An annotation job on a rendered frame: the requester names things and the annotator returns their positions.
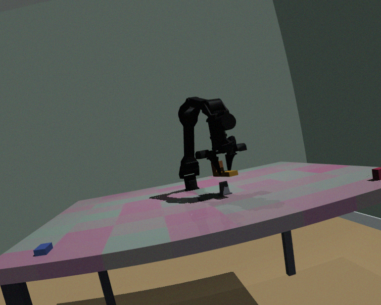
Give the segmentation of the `blue block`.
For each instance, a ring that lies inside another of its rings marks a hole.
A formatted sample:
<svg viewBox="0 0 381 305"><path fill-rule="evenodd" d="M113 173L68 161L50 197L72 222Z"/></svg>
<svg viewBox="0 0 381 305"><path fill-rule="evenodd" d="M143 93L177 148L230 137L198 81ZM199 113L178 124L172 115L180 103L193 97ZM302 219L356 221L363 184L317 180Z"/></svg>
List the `blue block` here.
<svg viewBox="0 0 381 305"><path fill-rule="evenodd" d="M52 242L40 244L37 248L33 250L34 256L47 255L52 249L53 249Z"/></svg>

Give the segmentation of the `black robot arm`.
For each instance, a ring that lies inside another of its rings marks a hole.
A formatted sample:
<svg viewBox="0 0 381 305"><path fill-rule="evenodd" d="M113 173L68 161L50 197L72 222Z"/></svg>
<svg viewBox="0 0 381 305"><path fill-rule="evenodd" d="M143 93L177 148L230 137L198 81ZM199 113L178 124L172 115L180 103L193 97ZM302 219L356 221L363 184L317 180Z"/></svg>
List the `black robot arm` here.
<svg viewBox="0 0 381 305"><path fill-rule="evenodd" d="M206 122L208 122L210 134L233 129L236 125L235 117L229 113L220 98L207 100L190 97L180 106L178 117L184 129L184 157L181 160L179 177L184 179L186 192L199 189L196 181L196 176L199 175L199 163L194 157L194 126L198 121L200 110L208 116ZM233 146L236 145L235 137L220 136L219 139L212 138L213 151L220 153L232 151Z"/></svg>

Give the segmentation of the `orange-yellow bar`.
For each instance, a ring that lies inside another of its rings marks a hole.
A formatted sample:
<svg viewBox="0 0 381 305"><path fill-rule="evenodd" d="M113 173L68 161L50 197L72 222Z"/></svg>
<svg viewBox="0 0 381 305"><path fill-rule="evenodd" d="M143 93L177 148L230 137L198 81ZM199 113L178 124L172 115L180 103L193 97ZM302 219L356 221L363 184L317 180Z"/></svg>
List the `orange-yellow bar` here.
<svg viewBox="0 0 381 305"><path fill-rule="evenodd" d="M220 165L220 169L221 169L221 175L219 175L219 173L216 170L215 166L211 163L213 177L232 177L232 176L237 176L238 175L238 171L237 170L224 171L224 167L223 167L223 162L222 161L219 161L219 165Z"/></svg>

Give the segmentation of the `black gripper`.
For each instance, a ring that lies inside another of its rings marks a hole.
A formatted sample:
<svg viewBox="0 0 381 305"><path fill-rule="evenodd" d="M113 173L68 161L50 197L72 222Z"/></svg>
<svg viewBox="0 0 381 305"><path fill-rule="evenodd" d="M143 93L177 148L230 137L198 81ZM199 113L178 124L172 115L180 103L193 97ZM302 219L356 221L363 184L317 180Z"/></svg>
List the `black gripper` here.
<svg viewBox="0 0 381 305"><path fill-rule="evenodd" d="M210 134L211 142L212 142L212 138L214 138L214 137L216 137L216 139L221 138L220 135L223 135L223 137L227 138L227 134L225 131L212 133L212 134ZM239 152L245 151L245 150L247 150L246 144L240 143L240 144L234 145L232 151L227 152L225 157L226 157L228 171L231 170L233 158L234 158L235 154L237 154L236 152L237 151L239 151ZM212 162L212 164L215 166L219 175L221 175L221 169L220 169L220 165L219 165L219 157L216 156L217 154L220 154L220 152L219 151L209 151L209 150L197 151L195 153L195 158L196 159L203 159L203 158L209 159Z"/></svg>

